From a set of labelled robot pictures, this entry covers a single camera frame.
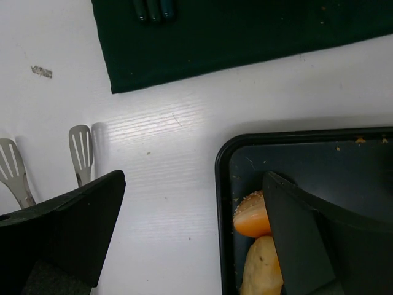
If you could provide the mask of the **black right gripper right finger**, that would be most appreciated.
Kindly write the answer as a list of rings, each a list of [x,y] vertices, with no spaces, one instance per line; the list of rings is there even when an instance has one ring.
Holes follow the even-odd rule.
[[[286,294],[392,294],[392,224],[307,193],[274,172],[263,193]]]

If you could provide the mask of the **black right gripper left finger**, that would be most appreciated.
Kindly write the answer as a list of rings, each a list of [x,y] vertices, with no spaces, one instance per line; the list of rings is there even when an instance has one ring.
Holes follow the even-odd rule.
[[[1,216],[1,294],[90,294],[125,193],[114,170],[78,189]]]

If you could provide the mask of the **pale bread roll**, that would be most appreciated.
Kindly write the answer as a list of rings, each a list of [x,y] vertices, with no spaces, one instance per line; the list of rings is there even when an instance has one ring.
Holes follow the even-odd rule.
[[[240,294],[281,294],[282,286],[273,237],[260,237],[247,253]]]

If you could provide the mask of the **sesame bun half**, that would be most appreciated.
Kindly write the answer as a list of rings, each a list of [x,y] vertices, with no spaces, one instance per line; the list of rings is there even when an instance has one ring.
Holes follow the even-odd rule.
[[[271,235],[271,227],[262,190],[242,199],[233,215],[235,230],[246,237],[259,238]]]

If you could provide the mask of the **metal slotted tongs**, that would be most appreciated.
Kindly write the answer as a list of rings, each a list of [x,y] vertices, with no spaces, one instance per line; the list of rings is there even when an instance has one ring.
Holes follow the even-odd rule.
[[[91,181],[93,140],[90,128],[76,125],[70,129],[68,138],[77,185],[82,187]],[[15,141],[10,138],[1,138],[1,182],[11,191],[20,208],[36,204],[29,188],[23,157]]]

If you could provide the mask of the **black baking tray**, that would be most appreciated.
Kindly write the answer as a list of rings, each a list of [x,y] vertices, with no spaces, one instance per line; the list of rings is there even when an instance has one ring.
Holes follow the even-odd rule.
[[[339,207],[392,224],[390,127],[237,136],[215,164],[224,294],[239,294],[254,242],[235,230],[234,212],[243,198],[263,190],[270,171]]]

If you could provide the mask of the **dark green cloth placemat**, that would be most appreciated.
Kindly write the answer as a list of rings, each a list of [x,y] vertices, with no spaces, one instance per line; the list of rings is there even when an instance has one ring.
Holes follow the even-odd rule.
[[[93,1],[112,93],[392,33],[391,1],[174,3],[175,18],[154,23],[133,1]]]

